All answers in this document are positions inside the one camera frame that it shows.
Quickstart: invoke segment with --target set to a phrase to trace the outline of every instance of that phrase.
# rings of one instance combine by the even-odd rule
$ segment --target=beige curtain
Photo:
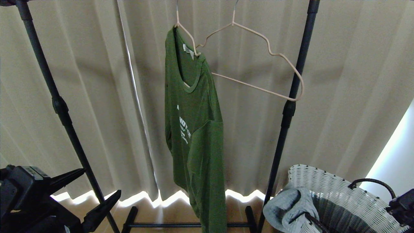
[[[179,1],[181,23],[203,43],[231,21],[235,1]],[[240,1],[236,21],[265,34],[296,62],[307,1]],[[164,142],[164,40],[175,1],[31,1],[43,50],[104,194],[142,190],[163,199],[179,188]],[[279,188],[297,163],[348,180],[365,177],[414,98],[414,3],[321,1]],[[289,93],[293,71],[240,28],[208,41],[212,71]],[[0,7],[1,167],[36,165],[49,175],[81,167],[51,106],[16,7]],[[285,101],[215,78],[224,119],[226,185],[264,192]],[[86,177],[69,185],[89,191]]]

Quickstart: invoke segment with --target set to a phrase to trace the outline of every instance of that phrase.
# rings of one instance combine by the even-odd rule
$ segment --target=green long-sleeve shirt
[[[185,189],[203,232],[226,232],[223,121],[209,66],[178,30],[168,32],[165,57],[165,135],[174,182]]]

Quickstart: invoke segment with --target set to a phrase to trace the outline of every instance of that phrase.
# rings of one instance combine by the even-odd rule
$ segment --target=shirt tag
[[[191,58],[194,60],[194,52],[191,51],[186,44],[183,44],[183,49],[186,53],[189,53],[191,55]]]

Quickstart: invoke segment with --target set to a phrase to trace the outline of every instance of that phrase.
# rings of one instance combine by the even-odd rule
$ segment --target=basket handle
[[[370,178],[363,178],[363,179],[357,179],[357,180],[354,180],[354,182],[352,182],[349,186],[348,186],[348,188],[350,188],[350,189],[354,189],[354,188],[356,188],[356,184],[357,183],[359,183],[359,182],[364,182],[364,181],[369,181],[369,182],[374,182],[374,183],[377,183],[377,184],[380,184],[380,185],[382,185],[382,186],[384,186],[386,189],[388,189],[388,191],[390,192],[390,194],[391,194],[391,199],[394,199],[395,198],[395,193],[394,193],[394,191],[391,189],[391,187],[388,185],[388,184],[386,184],[386,183],[384,183],[384,182],[382,182],[382,181],[380,181],[380,180],[376,180],[376,179],[370,179]]]
[[[309,221],[312,221],[315,225],[317,225],[322,230],[322,233],[329,233],[328,229],[320,221],[318,221],[315,217],[313,217],[310,213],[305,212],[305,217]]]

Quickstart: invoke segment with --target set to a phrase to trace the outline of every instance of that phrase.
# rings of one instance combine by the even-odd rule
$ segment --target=laundry basket
[[[350,188],[351,182],[336,175],[299,164],[289,169],[289,181],[310,190],[320,222],[330,233],[402,233],[408,229],[385,210],[387,203],[359,187]],[[319,232],[312,221],[301,228],[301,233]]]

